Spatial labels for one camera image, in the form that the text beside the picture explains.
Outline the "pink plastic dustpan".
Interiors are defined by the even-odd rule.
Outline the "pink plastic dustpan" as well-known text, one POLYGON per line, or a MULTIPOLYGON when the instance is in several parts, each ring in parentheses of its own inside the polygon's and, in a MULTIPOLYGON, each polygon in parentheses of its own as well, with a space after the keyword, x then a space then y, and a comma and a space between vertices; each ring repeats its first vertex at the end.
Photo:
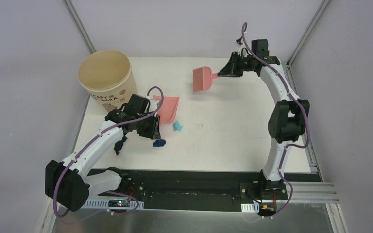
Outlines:
POLYGON ((164 96, 162 107, 158 110, 160 124, 171 124, 176 117, 179 97, 164 96))

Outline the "pink hand brush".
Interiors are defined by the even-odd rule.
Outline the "pink hand brush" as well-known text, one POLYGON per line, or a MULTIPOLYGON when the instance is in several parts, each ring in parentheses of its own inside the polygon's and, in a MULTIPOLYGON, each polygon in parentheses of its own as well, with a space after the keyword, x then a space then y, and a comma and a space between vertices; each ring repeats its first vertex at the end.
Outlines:
POLYGON ((201 92, 208 90, 213 83, 213 80, 218 77, 218 73, 213 73, 212 69, 207 66, 196 68, 192 71, 193 92, 201 92))

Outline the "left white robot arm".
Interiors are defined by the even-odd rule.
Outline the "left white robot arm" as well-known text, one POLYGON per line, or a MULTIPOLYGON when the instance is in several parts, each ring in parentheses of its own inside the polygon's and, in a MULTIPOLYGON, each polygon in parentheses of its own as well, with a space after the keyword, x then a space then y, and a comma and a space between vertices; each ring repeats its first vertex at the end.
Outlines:
POLYGON ((140 137, 159 139, 160 115, 163 100, 149 96, 131 95, 128 103, 108 112, 97 131, 76 152, 61 162, 50 161, 45 168, 45 194, 54 205, 61 204, 70 211, 79 210, 89 197, 112 191, 124 196, 129 189, 127 181, 115 168, 90 175, 93 166, 126 134, 136 131, 140 137))

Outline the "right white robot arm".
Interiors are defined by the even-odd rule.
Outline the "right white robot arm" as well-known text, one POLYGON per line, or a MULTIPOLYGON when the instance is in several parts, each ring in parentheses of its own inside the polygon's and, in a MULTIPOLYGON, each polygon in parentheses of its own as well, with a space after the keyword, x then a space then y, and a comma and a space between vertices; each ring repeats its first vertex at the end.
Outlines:
POLYGON ((260 171, 255 190, 259 197, 268 199, 284 187, 283 173, 290 148, 307 128, 305 119, 309 101, 302 100, 290 87, 283 74, 283 66, 276 56, 270 56, 268 41, 251 41, 251 48, 243 38, 240 48, 232 52, 220 77, 241 77, 244 72, 255 72, 266 84, 275 107, 268 121, 271 147, 264 168, 260 171))

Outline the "dark blue paper ball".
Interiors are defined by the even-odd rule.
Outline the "dark blue paper ball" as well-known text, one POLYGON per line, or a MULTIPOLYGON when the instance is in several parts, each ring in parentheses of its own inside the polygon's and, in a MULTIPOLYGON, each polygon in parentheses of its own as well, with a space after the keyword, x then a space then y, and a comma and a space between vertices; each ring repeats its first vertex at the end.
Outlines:
POLYGON ((153 147, 163 147, 166 144, 165 139, 158 139, 153 142, 153 147))

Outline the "light blue paper scrap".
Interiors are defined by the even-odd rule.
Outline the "light blue paper scrap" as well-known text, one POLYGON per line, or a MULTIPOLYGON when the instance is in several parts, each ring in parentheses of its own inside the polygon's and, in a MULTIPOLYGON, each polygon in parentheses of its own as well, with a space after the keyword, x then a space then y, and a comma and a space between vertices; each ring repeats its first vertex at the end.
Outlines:
POLYGON ((181 125, 178 121, 173 122, 172 124, 174 131, 181 131, 183 129, 183 125, 181 125))

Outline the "black paper scrap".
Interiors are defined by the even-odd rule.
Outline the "black paper scrap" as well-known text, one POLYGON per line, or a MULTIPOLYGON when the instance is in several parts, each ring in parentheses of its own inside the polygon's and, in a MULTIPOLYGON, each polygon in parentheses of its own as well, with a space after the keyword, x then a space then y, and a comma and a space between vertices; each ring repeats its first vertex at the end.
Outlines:
POLYGON ((126 142, 126 140, 127 140, 127 137, 124 136, 120 141, 115 143, 114 152, 115 152, 116 156, 119 155, 119 153, 122 150, 122 147, 123 147, 124 143, 126 142))

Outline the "beige paper bucket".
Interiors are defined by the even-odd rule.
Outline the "beige paper bucket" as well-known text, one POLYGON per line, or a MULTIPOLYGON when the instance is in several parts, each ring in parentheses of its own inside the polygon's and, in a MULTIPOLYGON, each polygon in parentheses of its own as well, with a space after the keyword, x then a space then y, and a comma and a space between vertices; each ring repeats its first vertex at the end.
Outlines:
POLYGON ((81 62, 77 77, 107 112, 120 108, 133 94, 138 94, 132 63, 120 51, 102 50, 89 55, 81 62))

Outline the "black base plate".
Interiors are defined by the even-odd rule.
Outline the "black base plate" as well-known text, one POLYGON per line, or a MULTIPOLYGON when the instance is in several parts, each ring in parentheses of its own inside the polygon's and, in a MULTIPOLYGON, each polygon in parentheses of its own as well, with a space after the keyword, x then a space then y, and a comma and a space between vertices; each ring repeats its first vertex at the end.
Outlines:
POLYGON ((259 197, 258 172, 121 170, 115 192, 146 209, 239 212, 259 197))

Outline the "right aluminium frame post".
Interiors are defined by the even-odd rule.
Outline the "right aluminium frame post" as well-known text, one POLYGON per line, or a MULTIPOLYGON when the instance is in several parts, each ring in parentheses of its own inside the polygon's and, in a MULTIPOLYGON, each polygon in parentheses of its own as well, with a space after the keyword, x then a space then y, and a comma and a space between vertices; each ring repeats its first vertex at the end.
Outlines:
POLYGON ((307 44, 308 39, 312 35, 313 31, 315 30, 318 22, 320 21, 321 17, 323 16, 324 12, 326 11, 328 5, 332 2, 332 0, 322 0, 318 9, 314 13, 312 19, 310 20, 309 24, 307 25, 304 33, 302 34, 300 40, 298 41, 294 51, 291 53, 290 58, 287 61, 288 68, 291 68, 294 62, 296 61, 298 55, 301 53, 303 47, 307 44))

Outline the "aluminium frame post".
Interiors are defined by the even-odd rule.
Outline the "aluminium frame post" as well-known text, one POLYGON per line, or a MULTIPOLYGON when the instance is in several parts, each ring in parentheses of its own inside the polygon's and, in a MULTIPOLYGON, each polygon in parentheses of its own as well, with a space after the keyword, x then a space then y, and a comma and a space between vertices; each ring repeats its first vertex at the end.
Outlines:
POLYGON ((328 5, 332 2, 332 0, 322 0, 318 9, 314 13, 312 19, 310 20, 309 24, 307 25, 304 33, 302 34, 300 40, 298 41, 294 51, 291 53, 290 58, 287 61, 288 68, 291 68, 294 62, 296 61, 298 55, 301 53, 303 47, 307 44, 308 39, 312 35, 313 31, 315 30, 318 22, 320 21, 321 17, 323 16, 324 12, 326 11, 328 5))
POLYGON ((75 28, 80 35, 84 45, 86 46, 88 52, 90 54, 93 54, 96 52, 96 49, 93 45, 93 42, 90 39, 90 36, 79 16, 79 13, 77 12, 73 2, 71 0, 62 0, 62 3, 68 12, 73 24, 75 25, 75 28))

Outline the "aluminium front rail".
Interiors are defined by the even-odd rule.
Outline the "aluminium front rail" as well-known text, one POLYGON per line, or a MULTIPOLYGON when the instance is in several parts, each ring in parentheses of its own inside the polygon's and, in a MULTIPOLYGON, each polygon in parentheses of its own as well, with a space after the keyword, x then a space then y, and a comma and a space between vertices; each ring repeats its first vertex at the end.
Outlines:
MULTIPOLYGON (((334 186, 322 182, 300 182, 284 184, 284 187, 279 192, 267 192, 258 194, 259 197, 255 198, 251 204, 257 203, 263 206, 271 205, 277 202, 284 203, 286 201, 294 203, 327 203, 338 201, 334 186)), ((117 208, 129 207, 131 204, 144 204, 144 202, 138 201, 132 195, 127 195, 115 191, 108 191, 89 197, 83 206, 89 206, 91 204, 101 206, 102 201, 104 202, 104 206, 117 208)))

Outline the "left aluminium frame post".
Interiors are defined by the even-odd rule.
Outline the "left aluminium frame post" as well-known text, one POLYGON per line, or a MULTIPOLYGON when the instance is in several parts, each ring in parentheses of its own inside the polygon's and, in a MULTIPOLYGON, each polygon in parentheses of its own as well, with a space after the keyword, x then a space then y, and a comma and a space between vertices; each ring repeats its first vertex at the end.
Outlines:
POLYGON ((73 24, 75 25, 75 28, 80 35, 84 45, 86 46, 88 52, 90 54, 93 54, 96 52, 96 49, 93 45, 93 42, 90 39, 90 36, 79 16, 79 13, 77 12, 73 2, 71 0, 62 0, 62 3, 68 12, 73 24))

